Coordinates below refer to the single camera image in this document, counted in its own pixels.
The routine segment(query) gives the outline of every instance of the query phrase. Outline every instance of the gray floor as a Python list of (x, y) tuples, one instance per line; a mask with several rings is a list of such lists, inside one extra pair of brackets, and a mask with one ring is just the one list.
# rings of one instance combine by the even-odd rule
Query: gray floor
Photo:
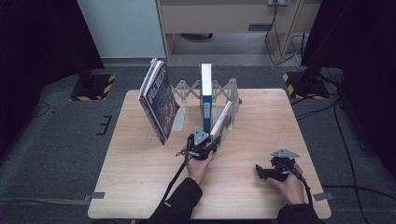
[[(272, 64), (264, 37), (263, 33), (214, 34), (212, 38), (178, 35), (169, 62), (171, 81), (176, 83), (186, 79), (192, 82), (199, 77), (199, 63), (213, 63), (214, 76), (218, 81), (236, 77), (239, 88), (285, 90), (281, 76), (288, 71), (301, 70), (298, 63), (293, 62), (293, 59), (295, 62), (300, 60), (300, 56), (280, 65)], [(94, 191), (125, 92), (139, 88), (148, 64), (107, 64), (106, 69), (116, 75), (116, 80), (104, 101), (69, 101), (77, 76), (52, 83), (42, 91), (41, 103), (32, 115), (34, 118), (27, 122), (9, 157), (0, 167), (0, 197), (10, 199), (7, 203), (4, 200), (0, 203), (0, 223), (93, 221), (87, 216), (88, 203), (84, 203), (83, 198)], [(342, 71), (326, 69), (324, 73), (341, 80)], [(332, 86), (327, 87), (329, 92), (336, 93)], [(332, 95), (325, 100), (290, 99), (320, 182), (335, 196), (329, 201), (332, 217), (325, 223), (364, 223), (352, 188), (354, 176), (357, 186), (393, 197), (367, 189), (359, 190), (362, 211), (370, 223), (394, 223), (396, 181), (374, 152), (361, 150), (360, 139), (345, 111), (337, 105), (306, 118), (299, 116), (329, 106), (337, 98), (337, 95)], [(98, 135), (104, 130), (101, 124), (107, 122), (105, 116), (111, 116), (112, 120), (107, 133)], [(82, 204), (16, 203), (16, 198), (70, 200), (70, 203)], [(131, 220), (117, 221), (131, 223)]]

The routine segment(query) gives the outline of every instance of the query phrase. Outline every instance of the white wall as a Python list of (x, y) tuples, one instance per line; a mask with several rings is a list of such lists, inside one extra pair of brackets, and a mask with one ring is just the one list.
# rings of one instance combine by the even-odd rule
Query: white wall
[(165, 58), (155, 0), (78, 0), (102, 58)]

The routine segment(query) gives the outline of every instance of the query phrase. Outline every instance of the book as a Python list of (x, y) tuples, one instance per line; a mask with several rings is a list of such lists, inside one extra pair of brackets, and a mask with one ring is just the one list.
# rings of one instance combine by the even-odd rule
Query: book
[(210, 138), (212, 141), (215, 141), (219, 137), (221, 145), (225, 139), (227, 132), (233, 128), (232, 111), (233, 102), (228, 101), (226, 106), (224, 106), (224, 109), (221, 111), (221, 114), (215, 125), (213, 126), (213, 129), (210, 131)]
[(157, 59), (151, 61), (138, 100), (146, 112), (152, 128), (164, 145), (180, 106), (169, 83), (166, 64)]
[(201, 64), (201, 113), (204, 133), (212, 129), (212, 64)]

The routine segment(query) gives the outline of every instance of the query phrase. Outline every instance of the black jacket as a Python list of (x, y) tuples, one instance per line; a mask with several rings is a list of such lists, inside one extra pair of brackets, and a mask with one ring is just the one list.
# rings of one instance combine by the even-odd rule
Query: black jacket
[[(202, 197), (201, 188), (191, 178), (186, 178), (175, 189), (171, 197), (160, 203), (147, 224), (189, 223), (192, 209)], [(279, 224), (317, 224), (323, 223), (309, 204), (285, 205), (280, 209)]]

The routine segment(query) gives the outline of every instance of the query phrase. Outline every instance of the book holder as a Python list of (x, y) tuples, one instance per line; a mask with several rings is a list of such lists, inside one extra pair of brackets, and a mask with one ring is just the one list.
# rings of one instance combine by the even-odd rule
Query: book holder
[[(192, 94), (197, 99), (201, 99), (202, 96), (202, 88), (201, 88), (201, 80), (197, 80), (194, 82), (192, 86), (189, 86), (185, 80), (180, 80), (178, 84), (172, 87), (172, 93), (180, 97), (182, 103), (186, 103), (187, 97)], [(223, 95), (227, 101), (233, 102), (232, 108), (232, 117), (234, 118), (235, 114), (238, 112), (240, 99), (238, 95), (238, 88), (236, 85), (236, 78), (231, 78), (228, 83), (221, 87), (220, 84), (216, 80), (212, 80), (212, 102), (216, 102), (218, 97)], [(213, 122), (216, 123), (217, 119), (224, 106), (214, 106), (212, 107), (212, 116)], [(186, 116), (186, 107), (181, 106), (177, 111), (177, 115), (174, 120), (174, 125), (172, 126), (172, 131), (182, 131), (183, 130), (183, 122)]]

